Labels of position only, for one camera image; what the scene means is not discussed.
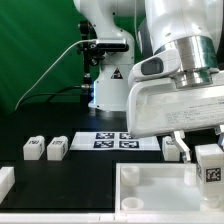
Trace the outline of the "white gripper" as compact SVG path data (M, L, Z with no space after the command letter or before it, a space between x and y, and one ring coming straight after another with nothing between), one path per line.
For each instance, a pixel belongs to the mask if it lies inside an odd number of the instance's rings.
M171 79L135 84L127 101L127 127L132 137L142 138L171 132L173 144L184 163L191 162L185 133L215 128L218 145L224 147L224 83L176 89Z

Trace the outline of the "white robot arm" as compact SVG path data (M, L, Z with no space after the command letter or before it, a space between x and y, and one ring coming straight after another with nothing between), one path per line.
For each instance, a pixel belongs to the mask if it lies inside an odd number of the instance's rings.
M169 135L185 161L189 131L224 127L217 63L223 0L73 0L100 53L91 111L123 114L136 138Z

